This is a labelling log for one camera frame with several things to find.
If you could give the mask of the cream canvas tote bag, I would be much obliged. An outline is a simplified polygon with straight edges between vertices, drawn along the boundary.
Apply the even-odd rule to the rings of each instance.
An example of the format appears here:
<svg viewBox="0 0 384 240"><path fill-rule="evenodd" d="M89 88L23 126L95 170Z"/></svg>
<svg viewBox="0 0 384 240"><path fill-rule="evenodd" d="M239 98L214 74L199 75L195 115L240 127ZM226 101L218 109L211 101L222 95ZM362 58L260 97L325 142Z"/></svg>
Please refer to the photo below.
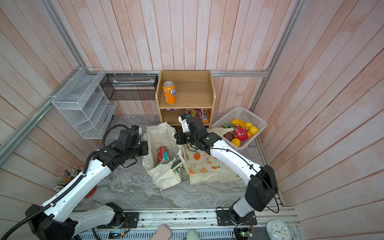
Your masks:
<svg viewBox="0 0 384 240"><path fill-rule="evenodd" d="M185 151L177 145L176 130L168 123L148 126L144 140L148 142L149 153L143 157L143 167L154 185L165 190L179 184Z"/></svg>

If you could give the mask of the orange print plastic bag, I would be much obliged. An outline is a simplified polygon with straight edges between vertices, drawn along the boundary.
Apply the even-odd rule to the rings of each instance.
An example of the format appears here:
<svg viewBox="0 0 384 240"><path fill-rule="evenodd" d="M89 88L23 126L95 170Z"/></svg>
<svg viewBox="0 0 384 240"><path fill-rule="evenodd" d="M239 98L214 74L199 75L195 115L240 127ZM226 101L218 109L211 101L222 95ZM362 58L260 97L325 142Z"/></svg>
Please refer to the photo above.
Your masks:
<svg viewBox="0 0 384 240"><path fill-rule="evenodd" d="M190 144L183 145L183 147L185 149L183 166L190 176L190 184L216 181L227 183L240 179L232 169L217 158L192 147Z"/></svg>

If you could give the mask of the red cola can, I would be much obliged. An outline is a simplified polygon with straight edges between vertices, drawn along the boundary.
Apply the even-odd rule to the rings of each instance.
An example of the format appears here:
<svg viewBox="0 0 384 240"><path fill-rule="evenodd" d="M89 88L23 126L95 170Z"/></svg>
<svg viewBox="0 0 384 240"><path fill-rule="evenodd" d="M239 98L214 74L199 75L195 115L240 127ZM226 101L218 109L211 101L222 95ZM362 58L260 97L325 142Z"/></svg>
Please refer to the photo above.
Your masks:
<svg viewBox="0 0 384 240"><path fill-rule="evenodd" d="M158 153L158 164L165 165L169 163L168 149L166 147L159 147L157 150Z"/></svg>

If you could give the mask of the white plastic fruit basket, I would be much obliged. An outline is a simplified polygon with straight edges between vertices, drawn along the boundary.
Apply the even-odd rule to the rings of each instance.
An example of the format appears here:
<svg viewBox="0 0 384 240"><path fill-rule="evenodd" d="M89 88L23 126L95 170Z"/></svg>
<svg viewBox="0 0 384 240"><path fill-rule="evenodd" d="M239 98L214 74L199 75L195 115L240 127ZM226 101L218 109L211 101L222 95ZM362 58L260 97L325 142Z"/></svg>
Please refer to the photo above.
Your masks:
<svg viewBox="0 0 384 240"><path fill-rule="evenodd" d="M253 127L258 129L257 133L253 134L247 140L241 141L242 143L239 147L236 147L231 141L224 139L235 150L246 148L268 125L266 121L251 111L243 107L235 107L213 123L212 128L222 128L224 124L230 124L234 119L239 119L240 121L244 120L245 124L251 123Z"/></svg>

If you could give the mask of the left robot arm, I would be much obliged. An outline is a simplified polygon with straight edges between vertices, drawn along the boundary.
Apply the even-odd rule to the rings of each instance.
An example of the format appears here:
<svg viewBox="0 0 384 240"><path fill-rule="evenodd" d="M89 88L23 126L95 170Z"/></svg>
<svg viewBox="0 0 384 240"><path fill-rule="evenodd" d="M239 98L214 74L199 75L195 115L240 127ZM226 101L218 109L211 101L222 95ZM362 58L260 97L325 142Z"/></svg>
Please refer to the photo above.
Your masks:
<svg viewBox="0 0 384 240"><path fill-rule="evenodd" d="M127 160L148 155L148 143L141 139L141 128L137 125L121 125L121 128L116 141L90 153L82 172L42 205L30 206L26 218L2 238L8 239L24 224L29 224L31 232L40 240L71 240L82 232L103 225L126 227L124 211L114 203L82 214L73 212L78 203L117 167L123 166Z"/></svg>

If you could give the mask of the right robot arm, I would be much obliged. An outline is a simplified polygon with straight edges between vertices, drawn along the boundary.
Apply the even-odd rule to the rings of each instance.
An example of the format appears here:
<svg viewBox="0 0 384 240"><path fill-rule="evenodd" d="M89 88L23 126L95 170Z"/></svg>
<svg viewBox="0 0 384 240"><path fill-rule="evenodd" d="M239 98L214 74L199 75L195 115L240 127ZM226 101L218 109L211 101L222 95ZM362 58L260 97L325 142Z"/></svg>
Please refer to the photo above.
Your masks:
<svg viewBox="0 0 384 240"><path fill-rule="evenodd" d="M278 186L273 168L260 166L231 148L215 133L209 133L199 117L178 117L182 130L174 135L178 145L187 145L213 156L230 167L247 184L245 195L237 200L229 210L218 217L228 216L229 223L238 225L254 211L262 212L276 199Z"/></svg>

